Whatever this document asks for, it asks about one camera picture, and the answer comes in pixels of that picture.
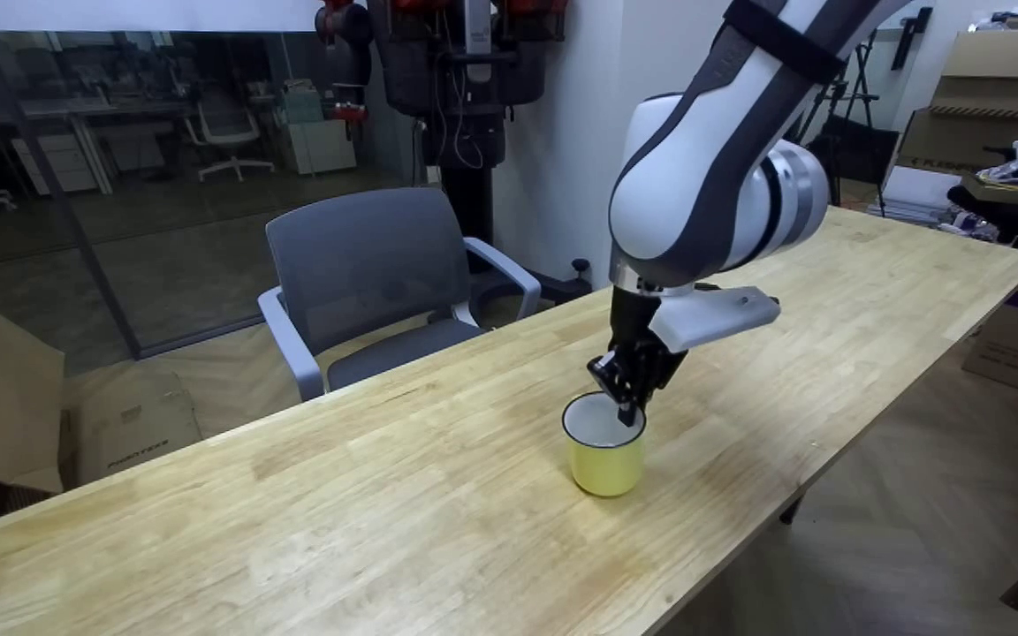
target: wall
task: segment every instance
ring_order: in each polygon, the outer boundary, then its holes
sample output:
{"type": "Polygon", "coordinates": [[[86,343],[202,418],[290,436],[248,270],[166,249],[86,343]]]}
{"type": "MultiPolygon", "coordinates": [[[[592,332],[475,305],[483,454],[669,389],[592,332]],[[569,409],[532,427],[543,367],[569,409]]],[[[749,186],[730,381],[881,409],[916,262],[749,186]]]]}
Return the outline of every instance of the wall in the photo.
{"type": "Polygon", "coordinates": [[[0,31],[311,31],[318,0],[0,0],[0,31]]]}
{"type": "Polygon", "coordinates": [[[607,279],[607,194],[633,105],[686,89],[727,0],[581,0],[569,37],[549,49],[549,93],[515,110],[496,168],[496,239],[543,276],[589,259],[607,279]]]}
{"type": "MultiPolygon", "coordinates": [[[[866,118],[866,110],[862,101],[851,101],[851,98],[841,98],[836,101],[836,115],[849,115],[855,123],[872,123],[881,130],[891,130],[895,125],[895,115],[900,110],[900,96],[905,96],[905,84],[907,78],[916,72],[916,52],[920,45],[907,49],[907,61],[900,70],[891,70],[895,64],[895,52],[898,52],[898,41],[900,41],[900,22],[920,12],[920,5],[928,5],[928,0],[911,0],[905,4],[898,12],[891,12],[881,28],[876,28],[876,37],[872,37],[872,49],[869,49],[869,61],[866,61],[866,89],[869,96],[876,96],[869,101],[869,118],[866,118]]],[[[845,67],[845,82],[849,82],[849,96],[855,93],[855,57],[849,61],[845,67]]],[[[821,101],[821,110],[814,113],[814,123],[802,136],[818,136],[818,130],[827,123],[827,110],[829,101],[821,101]]]]}

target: desk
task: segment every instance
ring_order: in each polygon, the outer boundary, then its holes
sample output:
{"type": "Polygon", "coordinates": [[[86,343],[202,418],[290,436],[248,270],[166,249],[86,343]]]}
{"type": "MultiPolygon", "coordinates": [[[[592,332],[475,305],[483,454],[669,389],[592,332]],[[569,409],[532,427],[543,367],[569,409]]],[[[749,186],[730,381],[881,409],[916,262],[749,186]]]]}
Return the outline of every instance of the desk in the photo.
{"type": "Polygon", "coordinates": [[[777,325],[688,353],[646,481],[561,461],[607,294],[0,518],[0,631],[644,631],[1018,281],[1018,249],[860,210],[722,281],[777,325]]]}
{"type": "Polygon", "coordinates": [[[23,118],[68,118],[79,148],[88,162],[88,173],[101,194],[112,194],[112,180],[100,160],[94,133],[88,118],[140,118],[140,115],[185,115],[185,101],[166,98],[23,98],[22,101],[23,118]]]}

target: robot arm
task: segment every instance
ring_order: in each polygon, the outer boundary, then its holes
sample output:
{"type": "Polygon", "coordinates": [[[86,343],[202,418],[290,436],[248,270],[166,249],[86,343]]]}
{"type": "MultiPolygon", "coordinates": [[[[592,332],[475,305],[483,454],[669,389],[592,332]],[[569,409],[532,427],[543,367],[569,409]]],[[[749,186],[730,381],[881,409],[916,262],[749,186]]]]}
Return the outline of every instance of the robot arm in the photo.
{"type": "Polygon", "coordinates": [[[587,365],[621,419],[669,383],[686,348],[777,316],[761,289],[694,281],[825,222],[821,162],[777,133],[900,4],[730,0],[688,89],[636,105],[613,190],[613,343],[587,365]]]}

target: cup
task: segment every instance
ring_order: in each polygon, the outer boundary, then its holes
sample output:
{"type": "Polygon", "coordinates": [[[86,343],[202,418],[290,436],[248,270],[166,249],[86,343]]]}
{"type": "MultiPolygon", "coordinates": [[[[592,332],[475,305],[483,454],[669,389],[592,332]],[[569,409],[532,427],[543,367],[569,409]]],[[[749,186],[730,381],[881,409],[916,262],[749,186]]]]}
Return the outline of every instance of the cup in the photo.
{"type": "Polygon", "coordinates": [[[587,494],[617,496],[644,481],[646,418],[617,419],[605,392],[587,392],[565,405],[569,473],[587,494]]]}

